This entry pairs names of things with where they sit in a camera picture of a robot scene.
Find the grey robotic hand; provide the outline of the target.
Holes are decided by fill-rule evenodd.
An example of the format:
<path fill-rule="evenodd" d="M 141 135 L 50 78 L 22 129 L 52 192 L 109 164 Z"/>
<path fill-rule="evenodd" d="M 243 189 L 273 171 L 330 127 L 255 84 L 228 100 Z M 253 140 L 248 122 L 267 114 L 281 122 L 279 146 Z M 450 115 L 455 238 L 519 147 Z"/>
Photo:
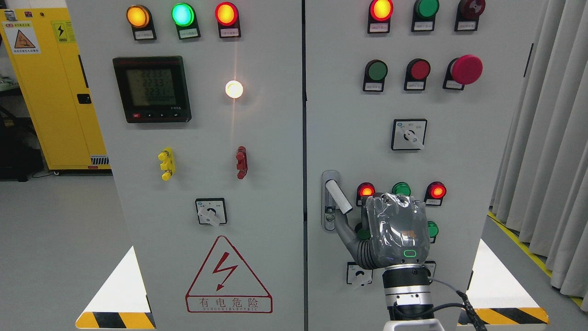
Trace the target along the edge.
<path fill-rule="evenodd" d="M 366 199 L 370 239 L 361 240 L 347 216 L 336 211 L 335 228 L 363 269 L 397 264 L 424 264 L 429 254 L 428 220 L 424 203 L 412 196 L 384 193 Z"/>

